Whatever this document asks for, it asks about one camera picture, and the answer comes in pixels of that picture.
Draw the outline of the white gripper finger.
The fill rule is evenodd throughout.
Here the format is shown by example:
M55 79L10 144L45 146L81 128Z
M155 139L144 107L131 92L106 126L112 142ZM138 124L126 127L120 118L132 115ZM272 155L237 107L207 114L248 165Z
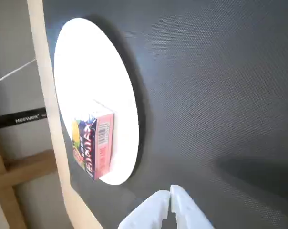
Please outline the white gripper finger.
M170 192L159 190L136 207L119 224L119 229L161 229L167 219Z
M204 212L179 185L170 186L171 211L176 215L178 229L213 229Z

